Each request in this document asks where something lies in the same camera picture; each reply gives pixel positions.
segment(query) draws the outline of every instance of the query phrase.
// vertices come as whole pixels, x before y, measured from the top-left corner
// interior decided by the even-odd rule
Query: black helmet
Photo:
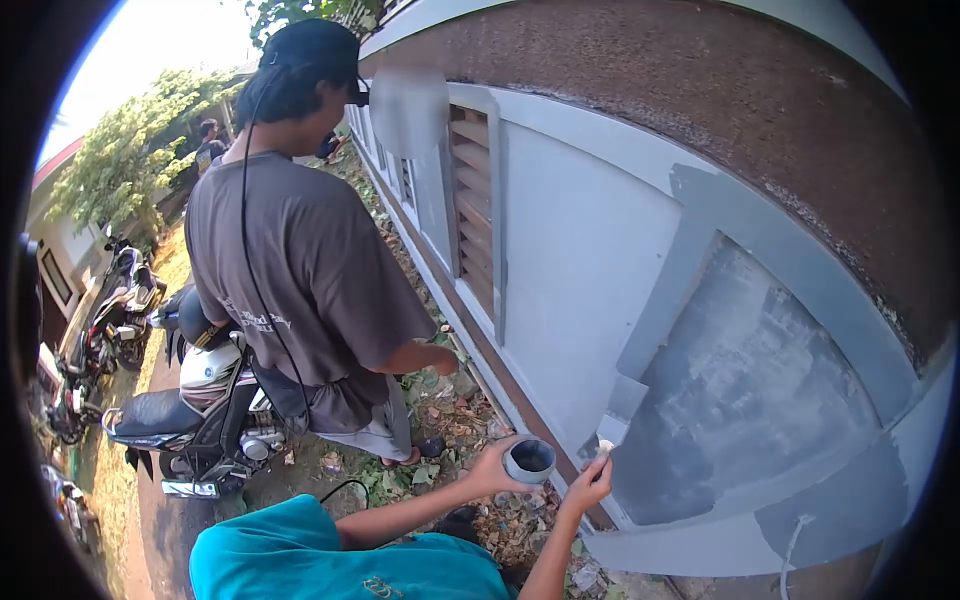
[[[196,287],[190,286],[189,289],[184,288],[181,291],[183,296],[180,298],[178,322],[180,333],[186,341],[202,350],[213,350],[225,344],[234,327],[231,324],[218,327],[210,322],[204,315]]]

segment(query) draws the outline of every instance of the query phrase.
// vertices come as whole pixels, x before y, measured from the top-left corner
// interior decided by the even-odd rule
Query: man's hand
[[[438,347],[438,361],[433,364],[437,375],[452,375],[460,370],[460,359],[450,348]]]
[[[600,478],[594,482],[597,475],[600,475]],[[612,476],[613,459],[609,454],[587,464],[577,480],[566,490],[558,517],[566,515],[579,522],[587,509],[610,495]]]
[[[510,446],[532,436],[511,436],[488,445],[477,459],[465,483],[476,497],[494,495],[498,492],[537,492],[540,486],[520,483],[507,474],[503,467],[503,454]]]

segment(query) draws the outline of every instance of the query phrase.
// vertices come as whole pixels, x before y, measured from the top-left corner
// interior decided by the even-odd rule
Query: teal shirt
[[[190,554],[197,600],[510,600],[485,549],[443,534],[345,552],[317,498],[299,495],[218,523]]]

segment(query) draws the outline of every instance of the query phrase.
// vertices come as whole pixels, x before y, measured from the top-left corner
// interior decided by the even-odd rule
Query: black cap
[[[286,25],[268,37],[258,66],[327,66],[347,75],[351,103],[363,107],[370,93],[360,91],[359,60],[360,41],[349,29],[325,19],[306,19]]]

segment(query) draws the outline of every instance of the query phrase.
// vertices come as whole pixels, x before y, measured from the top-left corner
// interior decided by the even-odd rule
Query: tree
[[[68,214],[79,230],[89,223],[116,227],[136,213],[156,239],[163,220],[154,192],[193,164],[196,153],[182,147],[188,124],[239,90],[240,84],[226,88],[230,79],[164,71],[149,92],[105,114],[54,184],[46,218]]]
[[[263,48],[275,24],[314,18],[337,21],[362,36],[376,28],[383,16],[383,0],[247,0],[244,10],[251,16],[253,46]]]

